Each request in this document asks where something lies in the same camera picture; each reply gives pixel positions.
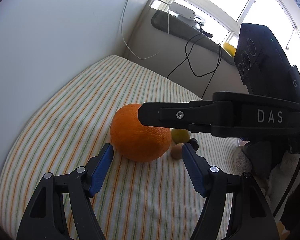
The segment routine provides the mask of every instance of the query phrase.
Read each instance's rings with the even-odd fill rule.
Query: black camera module
[[[242,56],[242,62],[244,64],[245,68],[250,69],[251,62],[250,62],[250,58],[249,58],[248,54],[243,50],[241,52],[241,56]]]
[[[252,39],[247,39],[247,47],[248,47],[248,50],[249,50],[250,54],[252,56],[255,56],[257,50],[256,50],[256,46],[254,45]]]
[[[244,70],[243,70],[243,67],[242,67],[241,63],[238,64],[238,69],[239,69],[240,75],[243,76],[244,75]]]

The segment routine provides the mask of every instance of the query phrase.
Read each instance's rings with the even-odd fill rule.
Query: striped cloth
[[[199,98],[170,80],[118,56],[88,67],[30,119],[12,147],[0,178],[0,224],[12,238],[39,180],[47,171],[70,173],[111,142],[115,112],[130,103],[188,102]],[[237,139],[192,134],[198,154],[234,173]],[[203,207],[182,161],[170,149],[150,163],[135,163],[116,151],[103,187],[91,200],[106,239],[189,239]],[[78,239],[69,196],[64,196],[70,236]],[[218,238],[230,216],[227,196]]]

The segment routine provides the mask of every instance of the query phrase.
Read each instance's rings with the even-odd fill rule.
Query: blue gripper pad
[[[113,159],[113,146],[108,143],[105,144],[99,155],[95,158],[98,158],[99,162],[91,174],[91,186],[89,189],[90,197],[93,197],[96,193],[98,193],[102,187],[103,181],[106,178],[108,169]]]
[[[210,167],[207,161],[201,162],[201,158],[199,157],[194,149],[192,148],[190,143],[186,143],[182,147],[182,160],[186,166],[189,177],[193,184],[193,187],[196,192],[200,193],[202,197],[207,196],[207,189],[205,188],[205,177],[209,175],[208,172],[205,172],[207,167]]]

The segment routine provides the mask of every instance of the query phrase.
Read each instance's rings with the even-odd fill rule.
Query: metal screw head
[[[243,174],[247,179],[250,179],[252,177],[251,173],[250,172],[245,172]]]
[[[49,179],[49,178],[51,178],[51,176],[52,176],[52,174],[50,173],[50,172],[47,172],[46,174],[44,174],[44,178],[45,179]]]
[[[181,112],[181,111],[177,112],[177,118],[178,119],[182,119],[183,116],[184,116],[183,112]]]
[[[218,172],[218,171],[219,171],[219,168],[216,167],[216,166],[211,166],[211,167],[210,167],[210,171],[212,171],[212,172]]]
[[[83,172],[85,172],[85,167],[78,167],[77,168],[77,173],[83,173]]]

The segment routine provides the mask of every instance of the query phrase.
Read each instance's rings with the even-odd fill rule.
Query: orange stripe
[[[159,197],[158,197],[158,202],[159,202],[159,221],[158,221],[157,240],[159,239],[159,236],[160,236],[160,222],[161,222],[161,188],[162,188],[162,178],[163,178],[163,158],[161,158],[161,161],[162,161],[162,170],[161,170],[161,179],[160,179],[160,186],[159,186]]]
[[[146,222],[146,209],[147,209],[147,193],[148,193],[148,183],[149,183],[149,177],[150,177],[150,163],[148,167],[148,176],[147,176],[147,182],[146,182],[146,190],[145,192],[145,209],[143,211],[143,223],[142,223],[142,234],[141,234],[141,240],[143,240],[143,235],[144,235],[144,229],[145,229],[145,222]]]
[[[29,148],[29,150],[27,151],[27,153],[23,153],[23,155],[25,156],[25,158],[29,155],[29,152],[30,152],[30,150],[32,149],[32,147],[33,147],[33,145],[34,145],[34,143],[36,142],[36,140],[37,140],[37,138],[39,137],[39,135],[41,134],[41,132],[43,131],[43,129],[46,127],[46,125],[48,124],[48,122],[49,122],[49,120],[53,117],[53,115],[56,113],[56,111],[58,111],[58,109],[60,108],[62,106],[62,104],[52,113],[52,115],[49,117],[49,119],[47,120],[47,122],[44,124],[44,126],[40,129],[40,131],[39,131],[39,133],[37,134],[37,136],[35,137],[35,139],[32,141],[32,144],[31,144],[31,146],[30,146],[30,148]],[[18,171],[18,174],[17,174],[17,177],[16,177],[16,181],[18,181],[18,178],[19,178],[19,176],[20,176],[20,172],[21,172],[21,170],[22,170],[22,168],[23,168],[23,165],[24,165],[24,163],[25,163],[25,161],[23,161],[23,163],[22,163],[22,165],[21,165],[21,167],[19,168],[19,171]],[[32,169],[32,172],[31,172],[31,176],[29,177],[30,179],[32,178],[32,176],[33,176],[33,172],[34,172],[34,169]],[[25,209],[25,201],[26,201],[26,196],[27,196],[27,192],[28,192],[28,187],[29,187],[29,183],[27,184],[27,190],[26,190],[26,194],[25,194],[25,198],[24,198],[24,202],[23,202],[23,210]],[[13,188],[13,194],[12,194],[12,203],[13,203],[13,201],[14,201],[14,195],[15,195],[15,189],[16,189],[16,187],[14,187]],[[12,209],[10,209],[10,219],[12,219]]]
[[[130,92],[131,92],[131,90],[132,90],[132,88],[133,88],[133,86],[134,86],[134,83],[135,83],[135,81],[134,81],[133,84],[131,85],[130,90],[129,90],[129,92],[127,93],[127,95],[130,95]],[[126,97],[125,102],[124,102],[124,105],[126,105],[127,100],[128,100],[128,97]],[[93,147],[92,147],[92,149],[91,149],[91,151],[90,151],[90,155],[91,155],[91,153],[93,152],[94,146],[96,145],[96,140],[97,140],[98,136],[99,136],[99,134],[96,136],[96,139],[95,139],[94,143],[92,144]],[[111,214],[112,214],[112,206],[113,206],[112,203],[113,203],[113,200],[114,200],[114,195],[115,195],[115,192],[116,192],[116,188],[117,188],[117,187],[113,187],[113,190],[112,190],[112,198],[111,198],[111,205],[110,205],[109,208],[108,208],[108,219],[107,219],[107,225],[106,225],[106,228],[107,228],[106,234],[107,234],[108,229],[109,229],[110,217],[111,217]]]
[[[123,158],[123,156],[121,155],[120,163],[119,163],[119,167],[118,167],[118,171],[117,171],[117,176],[115,177],[115,182],[114,182],[114,186],[113,186],[114,188],[117,187],[118,177],[119,177],[121,163],[122,163],[122,158]],[[114,200],[114,194],[112,195],[112,198],[111,198],[110,210],[112,209],[112,206],[113,206],[113,200]],[[110,216],[108,216],[107,225],[106,225],[106,234],[105,234],[106,239],[108,238],[108,231],[109,231],[109,228],[110,228],[109,223],[110,223]]]
[[[174,167],[174,160],[172,160],[173,165],[173,177],[172,177],[172,219],[171,219],[171,240],[173,240],[173,233],[174,233],[174,175],[175,175],[175,167]]]
[[[93,84],[94,84],[94,82],[91,82],[91,84],[88,86],[88,88],[87,88],[85,91],[87,91]],[[85,108],[88,106],[88,104],[92,101],[93,97],[94,97],[94,96],[96,95],[96,93],[99,91],[100,87],[99,87],[99,88],[97,89],[97,91],[93,94],[93,96],[91,97],[91,99],[89,100],[89,102],[85,104],[85,106],[83,107],[83,109],[82,109],[82,110],[80,111],[80,113],[77,115],[76,119],[73,121],[71,127],[69,128],[69,130],[68,130],[68,132],[67,132],[67,134],[66,134],[66,136],[64,137],[64,140],[62,141],[62,145],[63,145],[63,143],[64,143],[64,141],[65,141],[67,135],[69,134],[71,128],[73,127],[75,121],[79,118],[80,114],[84,111],[84,109],[85,109]],[[79,97],[79,98],[76,100],[76,102],[75,102],[74,104],[76,104],[80,99],[81,99],[81,97]],[[61,118],[61,120],[58,122],[57,127],[58,127],[58,126],[60,125],[60,123],[65,119],[65,117],[68,115],[68,113],[70,112],[70,110],[71,110],[71,109],[69,109],[69,110],[67,111],[67,113]],[[40,161],[40,159],[41,159],[41,157],[42,157],[42,154],[44,153],[44,151],[45,151],[47,145],[49,144],[51,138],[54,136],[55,132],[56,132],[56,130],[53,131],[53,133],[50,135],[49,139],[46,141],[46,143],[45,143],[43,149],[41,150],[40,155],[39,155],[39,158],[38,158],[38,161],[35,163],[34,168],[31,170],[31,175],[29,176],[30,179],[32,178],[33,173],[34,173],[34,171],[36,170],[37,164],[39,163],[39,161]],[[33,144],[35,143],[35,141],[37,140],[39,134],[37,135],[36,139],[33,141],[32,145],[31,145],[31,148],[32,148]],[[49,165],[48,170],[51,169],[51,165],[52,165],[53,161],[55,160],[56,156],[58,155],[58,153],[59,153],[59,151],[60,151],[60,148],[61,148],[61,147],[58,148],[57,152],[55,153],[55,155],[54,155],[54,157],[53,157],[53,160],[50,162],[50,165]],[[26,203],[25,203],[25,202],[26,202],[26,199],[27,199],[26,196],[28,195],[29,185],[30,185],[30,183],[27,183],[27,188],[26,188],[25,198],[24,198],[24,201],[23,201],[23,209],[24,209],[25,206],[26,206]]]
[[[129,194],[128,209],[127,209],[127,213],[126,213],[126,217],[125,217],[126,226],[125,226],[125,229],[124,229],[123,240],[126,239],[127,227],[128,227],[128,224],[129,224],[128,216],[129,216],[129,211],[130,211],[131,195],[132,195],[132,192],[133,192],[132,187],[133,187],[133,182],[134,182],[134,174],[136,173],[136,166],[137,166],[137,164],[134,163],[133,174],[132,174],[132,180],[131,180],[131,183],[130,183],[130,194]]]
[[[183,231],[183,239],[186,239],[186,171],[185,168],[183,167],[183,206],[185,208],[184,212],[184,225],[185,229]]]
[[[114,195],[115,195],[115,193],[116,193],[116,190],[117,190],[117,187],[114,187],[113,190],[112,190],[112,199],[111,199],[111,201],[113,201],[113,199],[114,199]],[[108,217],[110,218],[111,216],[112,216],[112,206],[108,208]]]
[[[124,82],[122,82],[122,86],[121,86],[120,88],[122,88],[122,87],[124,86],[124,84],[126,83],[128,77],[130,76],[130,74],[131,74],[131,72],[132,72],[133,69],[134,69],[134,66],[131,65],[130,72],[126,75],[126,79],[124,80]],[[102,125],[101,125],[101,128],[99,129],[99,132],[98,132],[98,134],[97,134],[97,136],[96,136],[96,138],[95,138],[95,140],[94,140],[94,142],[93,142],[93,144],[92,144],[93,147],[92,147],[92,149],[91,149],[91,151],[90,151],[90,154],[86,157],[85,163],[88,161],[88,159],[90,159],[90,156],[92,155],[93,149],[94,149],[94,147],[95,147],[95,145],[96,145],[96,141],[97,141],[97,139],[98,139],[98,137],[99,137],[99,135],[100,135],[100,132],[102,131],[102,128],[103,128],[103,126],[104,126],[104,124],[105,124],[105,122],[106,122],[106,120],[107,120],[107,118],[108,118],[108,116],[109,116],[109,114],[110,114],[110,112],[111,112],[113,106],[114,106],[114,103],[115,103],[117,97],[118,97],[119,94],[120,94],[120,91],[121,91],[121,89],[119,89],[119,92],[117,93],[115,99],[113,100],[113,103],[112,103],[112,105],[111,105],[111,107],[110,107],[110,110],[108,111],[106,117],[104,118],[104,121],[103,121],[103,123],[102,123]]]
[[[27,124],[27,127],[28,127],[28,129],[27,129],[27,131],[23,134],[23,137],[22,138],[19,138],[18,139],[18,142],[17,142],[17,145],[16,145],[16,148],[14,148],[14,150],[13,150],[13,153],[14,154],[12,154],[12,160],[11,160],[11,162],[10,162],[10,165],[9,165],[9,168],[7,169],[8,171],[10,171],[11,170],[11,165],[13,164],[13,162],[14,162],[14,159],[15,159],[15,157],[17,156],[15,153],[16,152],[18,152],[18,150],[19,150],[19,148],[20,148],[20,145],[23,143],[23,141],[24,141],[24,139],[26,138],[26,136],[28,135],[28,132],[29,132],[29,130],[32,128],[32,125],[38,120],[38,118],[40,117],[40,115],[47,109],[47,107],[48,106],[50,106],[50,103],[56,98],[56,97],[58,97],[66,88],[68,88],[74,81],[75,81],[75,79],[79,76],[79,75],[77,75],[75,78],[73,78],[72,79],[72,81],[70,81],[67,85],[65,85],[59,92],[57,92],[47,103],[46,103],[46,106],[43,108],[43,109],[40,109],[39,110],[39,113],[37,113],[37,117],[36,118],[34,118],[32,121],[31,121],[31,124]],[[0,185],[6,185],[6,183],[7,183],[7,179],[8,179],[8,174],[7,174],[7,176],[5,176],[4,177],[4,182],[2,182]]]

